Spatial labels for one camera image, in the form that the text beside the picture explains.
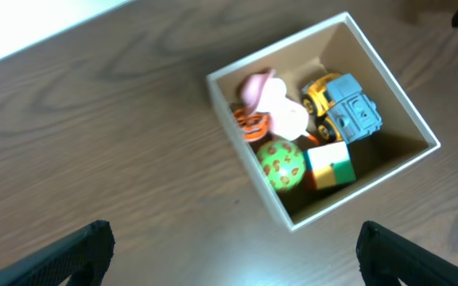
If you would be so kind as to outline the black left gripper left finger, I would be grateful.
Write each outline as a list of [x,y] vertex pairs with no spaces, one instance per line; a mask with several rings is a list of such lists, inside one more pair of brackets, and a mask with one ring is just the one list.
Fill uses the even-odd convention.
[[0,269],[0,286],[100,286],[114,247],[110,223],[96,220]]

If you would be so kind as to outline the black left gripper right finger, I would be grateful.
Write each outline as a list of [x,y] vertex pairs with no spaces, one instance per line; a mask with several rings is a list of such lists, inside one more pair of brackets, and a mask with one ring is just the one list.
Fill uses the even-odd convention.
[[373,221],[362,224],[356,256],[366,286],[458,286],[458,267]]

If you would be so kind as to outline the colourful puzzle cube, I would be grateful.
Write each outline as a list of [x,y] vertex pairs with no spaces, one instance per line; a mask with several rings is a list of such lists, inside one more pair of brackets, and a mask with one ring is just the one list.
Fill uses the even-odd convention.
[[304,151],[306,178],[315,191],[356,181],[347,144],[338,141]]

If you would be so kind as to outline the green ball with red numbers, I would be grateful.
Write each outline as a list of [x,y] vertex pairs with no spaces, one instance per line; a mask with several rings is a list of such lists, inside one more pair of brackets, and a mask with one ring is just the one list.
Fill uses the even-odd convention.
[[304,155],[291,141],[268,141],[258,150],[257,158],[270,185],[277,192],[291,190],[304,177]]

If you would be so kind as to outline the yellow grey toy truck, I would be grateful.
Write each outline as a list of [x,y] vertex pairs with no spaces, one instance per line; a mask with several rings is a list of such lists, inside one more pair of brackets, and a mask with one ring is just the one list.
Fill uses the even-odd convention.
[[308,83],[301,90],[301,104],[327,143],[351,144],[382,128],[376,104],[349,73],[330,73]]

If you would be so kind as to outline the orange plastic cage ball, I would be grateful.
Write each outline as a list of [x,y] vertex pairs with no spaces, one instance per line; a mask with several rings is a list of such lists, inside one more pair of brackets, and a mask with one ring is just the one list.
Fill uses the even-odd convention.
[[258,141],[268,134],[270,127],[270,115],[268,113],[247,114],[244,109],[237,109],[233,115],[245,141]]

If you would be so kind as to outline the pink white duck toy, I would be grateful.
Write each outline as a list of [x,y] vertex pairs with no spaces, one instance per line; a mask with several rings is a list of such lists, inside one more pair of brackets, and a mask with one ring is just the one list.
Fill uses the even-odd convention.
[[268,133],[294,141],[306,137],[319,145],[319,140],[307,131],[309,113],[298,102],[286,97],[284,80],[275,76],[275,70],[254,73],[244,80],[239,96],[247,114],[257,112],[270,115]]

